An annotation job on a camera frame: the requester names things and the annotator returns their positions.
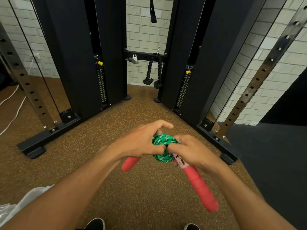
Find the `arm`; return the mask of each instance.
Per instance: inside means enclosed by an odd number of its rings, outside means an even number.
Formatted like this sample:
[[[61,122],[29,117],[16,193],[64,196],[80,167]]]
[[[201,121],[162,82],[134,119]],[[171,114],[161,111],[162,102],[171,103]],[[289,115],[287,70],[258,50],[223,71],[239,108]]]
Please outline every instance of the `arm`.
[[[190,135],[177,135],[180,144],[170,144],[167,150],[177,153],[210,177],[226,198],[241,229],[295,229],[249,189],[236,174],[200,141]]]
[[[163,120],[140,125],[109,146],[102,147],[90,160],[43,193],[1,229],[75,229],[80,217],[102,182],[124,156],[163,154],[165,145],[153,145],[153,135],[161,127],[173,128]]]

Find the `hand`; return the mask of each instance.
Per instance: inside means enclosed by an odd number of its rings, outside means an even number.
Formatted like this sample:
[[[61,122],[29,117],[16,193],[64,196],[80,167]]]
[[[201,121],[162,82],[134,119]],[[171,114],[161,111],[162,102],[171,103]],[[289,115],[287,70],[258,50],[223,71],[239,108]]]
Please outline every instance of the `hand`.
[[[202,169],[205,173],[213,172],[218,165],[223,163],[221,159],[193,136],[176,135],[174,138],[180,144],[170,143],[167,151],[178,154],[184,161]]]
[[[141,124],[132,131],[122,135],[114,141],[107,150],[117,153],[119,158],[124,156],[142,157],[144,155],[163,154],[165,145],[153,145],[155,134],[163,134],[161,127],[172,129],[174,126],[164,120],[157,120],[149,124]]]

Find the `dark gray floor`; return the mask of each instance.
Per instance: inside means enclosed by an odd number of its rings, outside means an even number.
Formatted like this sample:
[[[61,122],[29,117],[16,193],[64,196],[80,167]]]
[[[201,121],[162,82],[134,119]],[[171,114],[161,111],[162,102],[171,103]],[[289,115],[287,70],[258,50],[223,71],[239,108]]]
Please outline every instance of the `dark gray floor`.
[[[234,124],[227,138],[265,200],[297,229],[307,229],[307,127]]]

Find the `red handle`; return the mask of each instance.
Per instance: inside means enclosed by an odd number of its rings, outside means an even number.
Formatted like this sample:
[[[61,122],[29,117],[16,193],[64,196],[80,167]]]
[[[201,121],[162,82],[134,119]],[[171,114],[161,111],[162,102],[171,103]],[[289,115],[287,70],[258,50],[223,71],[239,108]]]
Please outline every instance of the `red handle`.
[[[122,164],[122,170],[128,172],[140,160],[140,157],[128,157]]]
[[[182,170],[188,177],[204,207],[210,212],[216,212],[219,209],[219,204],[207,187],[203,178],[198,173],[197,169],[194,166],[189,165]]]

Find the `shoe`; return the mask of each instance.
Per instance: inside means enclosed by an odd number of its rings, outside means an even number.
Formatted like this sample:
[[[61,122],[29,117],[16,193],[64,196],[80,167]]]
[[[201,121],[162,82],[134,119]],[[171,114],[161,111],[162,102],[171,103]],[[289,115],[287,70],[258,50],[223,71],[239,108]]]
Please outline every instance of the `shoe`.
[[[187,224],[183,230],[200,230],[196,224]]]
[[[106,230],[106,225],[103,219],[94,218],[85,226],[84,230]]]

